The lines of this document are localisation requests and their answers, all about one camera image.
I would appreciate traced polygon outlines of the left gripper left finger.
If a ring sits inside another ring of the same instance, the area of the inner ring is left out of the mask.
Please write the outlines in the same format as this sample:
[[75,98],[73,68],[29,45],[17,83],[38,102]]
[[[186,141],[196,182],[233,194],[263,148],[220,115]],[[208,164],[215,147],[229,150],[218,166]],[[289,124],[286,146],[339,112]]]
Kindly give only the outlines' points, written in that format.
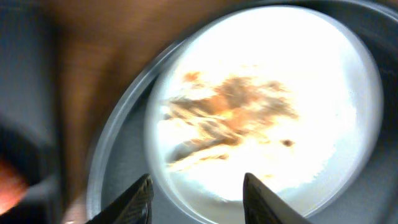
[[144,174],[86,224],[151,224],[153,198],[152,178]]

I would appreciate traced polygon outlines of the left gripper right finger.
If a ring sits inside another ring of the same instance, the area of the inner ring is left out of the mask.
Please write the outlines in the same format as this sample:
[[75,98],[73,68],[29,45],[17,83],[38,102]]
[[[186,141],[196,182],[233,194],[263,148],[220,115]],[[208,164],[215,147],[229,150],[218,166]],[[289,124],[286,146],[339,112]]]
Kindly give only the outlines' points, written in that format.
[[252,173],[244,176],[243,206],[245,224],[311,224]]

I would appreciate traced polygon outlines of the grey plate with food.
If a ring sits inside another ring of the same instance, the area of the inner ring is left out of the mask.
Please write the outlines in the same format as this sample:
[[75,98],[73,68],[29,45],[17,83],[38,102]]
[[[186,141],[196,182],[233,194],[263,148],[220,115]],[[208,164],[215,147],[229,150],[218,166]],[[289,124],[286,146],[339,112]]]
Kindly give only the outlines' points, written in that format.
[[314,2],[243,9],[166,61],[146,109],[147,160],[198,222],[243,222],[246,173],[308,218],[362,171],[382,111],[376,61],[345,21]]

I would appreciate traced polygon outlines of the orange carrot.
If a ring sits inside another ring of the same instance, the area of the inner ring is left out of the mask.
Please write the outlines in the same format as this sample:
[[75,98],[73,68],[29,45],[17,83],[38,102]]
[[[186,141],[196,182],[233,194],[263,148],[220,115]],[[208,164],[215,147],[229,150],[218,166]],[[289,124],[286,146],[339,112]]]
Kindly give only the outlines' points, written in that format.
[[1,215],[14,208],[24,198],[28,188],[24,176],[1,158]]

